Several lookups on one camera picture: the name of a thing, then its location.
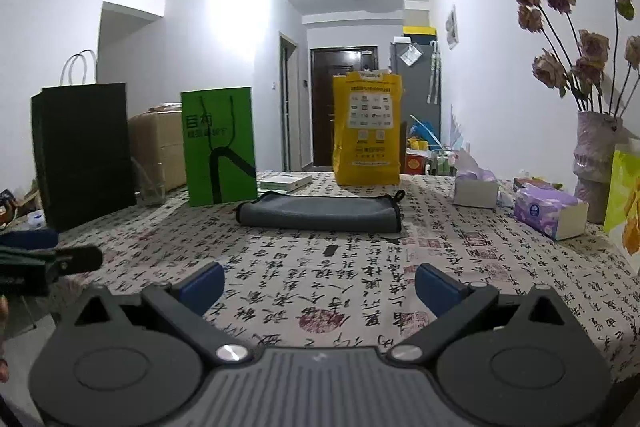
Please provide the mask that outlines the clear drinking glass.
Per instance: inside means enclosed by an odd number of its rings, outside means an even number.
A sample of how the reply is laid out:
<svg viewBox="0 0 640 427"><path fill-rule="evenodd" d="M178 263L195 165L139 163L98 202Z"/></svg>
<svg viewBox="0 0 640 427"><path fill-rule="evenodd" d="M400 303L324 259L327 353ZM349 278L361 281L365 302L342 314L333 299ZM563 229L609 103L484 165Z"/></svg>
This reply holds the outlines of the clear drinking glass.
<svg viewBox="0 0 640 427"><path fill-rule="evenodd" d="M131 158L137 177L138 199L146 207L160 207L166 200L164 182L154 181L136 158Z"/></svg>

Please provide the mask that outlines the black paper shopping bag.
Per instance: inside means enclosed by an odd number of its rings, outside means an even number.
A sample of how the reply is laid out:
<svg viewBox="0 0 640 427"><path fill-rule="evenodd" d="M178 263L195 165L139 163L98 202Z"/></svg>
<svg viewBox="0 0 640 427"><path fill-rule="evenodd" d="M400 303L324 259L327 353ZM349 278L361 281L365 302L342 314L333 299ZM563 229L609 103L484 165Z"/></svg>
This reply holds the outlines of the black paper shopping bag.
<svg viewBox="0 0 640 427"><path fill-rule="evenodd" d="M36 180L49 228L58 233L126 209L136 203L130 158L126 86L73 84L71 55L60 82L30 99Z"/></svg>

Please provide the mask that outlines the yellow green gift bag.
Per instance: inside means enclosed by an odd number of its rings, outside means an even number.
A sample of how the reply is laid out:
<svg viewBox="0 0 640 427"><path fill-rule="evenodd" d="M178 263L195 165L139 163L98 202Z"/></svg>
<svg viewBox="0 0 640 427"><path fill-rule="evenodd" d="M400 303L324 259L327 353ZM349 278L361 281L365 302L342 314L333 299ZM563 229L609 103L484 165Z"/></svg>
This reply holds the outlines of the yellow green gift bag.
<svg viewBox="0 0 640 427"><path fill-rule="evenodd" d="M615 147L604 231L610 241L639 273L639 141Z"/></svg>

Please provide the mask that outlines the open purple tissue pack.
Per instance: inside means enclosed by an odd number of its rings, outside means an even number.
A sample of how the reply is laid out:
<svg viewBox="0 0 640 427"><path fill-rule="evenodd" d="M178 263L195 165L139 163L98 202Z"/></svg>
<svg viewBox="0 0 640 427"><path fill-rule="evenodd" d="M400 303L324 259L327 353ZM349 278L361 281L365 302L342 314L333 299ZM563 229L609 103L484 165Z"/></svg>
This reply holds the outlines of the open purple tissue pack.
<svg viewBox="0 0 640 427"><path fill-rule="evenodd" d="M458 150L454 154L454 169L454 205L480 209L496 208L499 185L490 170L480 167L465 150Z"/></svg>

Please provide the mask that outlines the green paper shopping bag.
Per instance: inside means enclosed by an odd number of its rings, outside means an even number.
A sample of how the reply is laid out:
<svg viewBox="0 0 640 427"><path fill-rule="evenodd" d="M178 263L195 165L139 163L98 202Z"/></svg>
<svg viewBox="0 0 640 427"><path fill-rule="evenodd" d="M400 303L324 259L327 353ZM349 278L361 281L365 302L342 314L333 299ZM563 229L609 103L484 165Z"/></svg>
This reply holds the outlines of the green paper shopping bag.
<svg viewBox="0 0 640 427"><path fill-rule="evenodd" d="M257 197L249 87L181 93L186 187L192 207Z"/></svg>

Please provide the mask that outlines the calligraphy print tablecloth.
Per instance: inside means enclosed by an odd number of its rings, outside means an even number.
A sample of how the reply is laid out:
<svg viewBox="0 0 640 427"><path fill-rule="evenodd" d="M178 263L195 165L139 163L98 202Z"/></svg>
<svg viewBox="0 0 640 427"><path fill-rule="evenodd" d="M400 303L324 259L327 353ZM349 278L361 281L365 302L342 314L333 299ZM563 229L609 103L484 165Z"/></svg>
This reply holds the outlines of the calligraphy print tablecloth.
<svg viewBox="0 0 640 427"><path fill-rule="evenodd" d="M602 352L618 381L639 370L639 281L599 228L555 242L506 206L459 208L452 182L404 176L397 235L252 229L232 205L193 207L186 191L157 208L134 206L64 233L93 244L99 271L60 280L46 298L11 306L14 331L62 312L88 285L133 294L176 283L210 262L226 272L206 319L254 345L389 348L432 321L414 289L424 262L463 282L523 294L553 287Z"/></svg>

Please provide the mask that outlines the grey microfibre towel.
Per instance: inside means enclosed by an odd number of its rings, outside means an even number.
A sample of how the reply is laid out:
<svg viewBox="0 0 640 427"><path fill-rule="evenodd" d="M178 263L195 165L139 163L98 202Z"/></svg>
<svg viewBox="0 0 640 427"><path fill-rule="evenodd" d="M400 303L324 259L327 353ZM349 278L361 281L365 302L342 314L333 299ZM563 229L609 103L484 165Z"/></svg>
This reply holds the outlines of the grey microfibre towel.
<svg viewBox="0 0 640 427"><path fill-rule="evenodd" d="M347 233L399 233L406 192L376 197L262 194L235 208L239 225L250 228Z"/></svg>

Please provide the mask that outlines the white flat product box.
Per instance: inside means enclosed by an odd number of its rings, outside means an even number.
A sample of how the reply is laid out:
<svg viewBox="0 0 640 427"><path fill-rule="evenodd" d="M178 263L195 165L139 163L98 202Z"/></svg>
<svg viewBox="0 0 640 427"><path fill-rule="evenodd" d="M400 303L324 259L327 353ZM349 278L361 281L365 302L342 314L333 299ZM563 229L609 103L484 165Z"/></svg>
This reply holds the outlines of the white flat product box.
<svg viewBox="0 0 640 427"><path fill-rule="evenodd" d="M258 183L258 190L288 194L311 184L312 176L304 172L281 172L270 174Z"/></svg>

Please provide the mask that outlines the patterned flower vase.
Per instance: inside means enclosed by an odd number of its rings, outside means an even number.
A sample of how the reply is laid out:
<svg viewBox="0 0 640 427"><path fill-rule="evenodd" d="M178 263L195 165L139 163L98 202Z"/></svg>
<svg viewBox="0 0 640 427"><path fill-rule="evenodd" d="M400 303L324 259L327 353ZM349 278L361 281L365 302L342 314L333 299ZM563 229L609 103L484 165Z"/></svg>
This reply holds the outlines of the patterned flower vase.
<svg viewBox="0 0 640 427"><path fill-rule="evenodd" d="M628 132L620 117L596 112L577 114L577 140L573 172L577 176L574 195L588 205L587 221L602 225L618 144L627 144Z"/></svg>

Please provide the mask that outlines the dried pink flowers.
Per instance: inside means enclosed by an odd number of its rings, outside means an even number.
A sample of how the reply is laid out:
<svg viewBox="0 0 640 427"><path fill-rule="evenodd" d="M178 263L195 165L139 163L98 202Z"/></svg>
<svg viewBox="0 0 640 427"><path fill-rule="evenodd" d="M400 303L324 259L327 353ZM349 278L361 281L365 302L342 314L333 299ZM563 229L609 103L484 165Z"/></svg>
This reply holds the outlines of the dried pink flowers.
<svg viewBox="0 0 640 427"><path fill-rule="evenodd" d="M521 30L547 43L533 59L534 78L562 98L571 95L585 112L623 116L639 89L639 38L620 40L620 22L638 18L634 0L612 0L613 38L576 27L576 0L515 2Z"/></svg>

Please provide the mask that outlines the yellow paper delivery bag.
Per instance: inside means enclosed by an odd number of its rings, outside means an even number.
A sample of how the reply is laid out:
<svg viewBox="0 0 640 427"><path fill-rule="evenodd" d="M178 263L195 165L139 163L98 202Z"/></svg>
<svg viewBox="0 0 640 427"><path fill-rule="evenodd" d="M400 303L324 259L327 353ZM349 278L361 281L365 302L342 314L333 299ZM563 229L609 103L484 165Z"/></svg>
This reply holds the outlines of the yellow paper delivery bag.
<svg viewBox="0 0 640 427"><path fill-rule="evenodd" d="M333 78L333 173L341 186L396 185L400 177L401 77L346 72Z"/></svg>

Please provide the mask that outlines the grey refrigerator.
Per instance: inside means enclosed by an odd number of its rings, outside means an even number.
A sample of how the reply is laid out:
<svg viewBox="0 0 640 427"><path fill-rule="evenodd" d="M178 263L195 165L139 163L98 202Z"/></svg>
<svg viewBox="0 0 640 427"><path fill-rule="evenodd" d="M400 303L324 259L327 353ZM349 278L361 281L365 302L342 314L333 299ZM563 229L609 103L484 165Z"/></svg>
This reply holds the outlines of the grey refrigerator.
<svg viewBox="0 0 640 427"><path fill-rule="evenodd" d="M411 127L412 116L440 138L440 86L434 35L408 35L410 42L390 45L390 70L401 77L401 120Z"/></svg>

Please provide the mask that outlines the dark brown door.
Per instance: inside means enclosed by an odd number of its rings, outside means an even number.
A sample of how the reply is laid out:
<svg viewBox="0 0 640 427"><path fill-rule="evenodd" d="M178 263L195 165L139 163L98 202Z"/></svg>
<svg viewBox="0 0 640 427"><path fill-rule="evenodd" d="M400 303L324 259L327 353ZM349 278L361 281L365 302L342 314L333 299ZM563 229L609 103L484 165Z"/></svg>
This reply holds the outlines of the dark brown door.
<svg viewBox="0 0 640 427"><path fill-rule="evenodd" d="M376 46L320 48L310 51L312 165L331 169L335 103L333 78L361 69L378 68Z"/></svg>

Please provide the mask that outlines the yellow black box on fridge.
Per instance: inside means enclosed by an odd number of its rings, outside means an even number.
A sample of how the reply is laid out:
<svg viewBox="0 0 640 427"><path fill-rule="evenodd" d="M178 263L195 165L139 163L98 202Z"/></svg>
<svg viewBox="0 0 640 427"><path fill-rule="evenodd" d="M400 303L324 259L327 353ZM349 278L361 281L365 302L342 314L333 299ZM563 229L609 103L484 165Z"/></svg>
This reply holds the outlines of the yellow black box on fridge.
<svg viewBox="0 0 640 427"><path fill-rule="evenodd" d="M429 46L437 40L437 31L431 26L404 26L402 35L409 37L412 43L420 44L420 46Z"/></svg>

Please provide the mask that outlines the wall picture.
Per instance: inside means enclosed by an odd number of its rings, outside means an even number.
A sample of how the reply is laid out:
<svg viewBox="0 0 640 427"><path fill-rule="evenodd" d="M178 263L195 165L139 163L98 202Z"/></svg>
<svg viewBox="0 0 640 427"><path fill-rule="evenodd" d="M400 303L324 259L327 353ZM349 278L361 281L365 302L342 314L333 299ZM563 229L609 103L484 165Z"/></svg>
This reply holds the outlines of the wall picture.
<svg viewBox="0 0 640 427"><path fill-rule="evenodd" d="M446 40L448 48L452 50L459 43L456 7L453 5L445 20Z"/></svg>

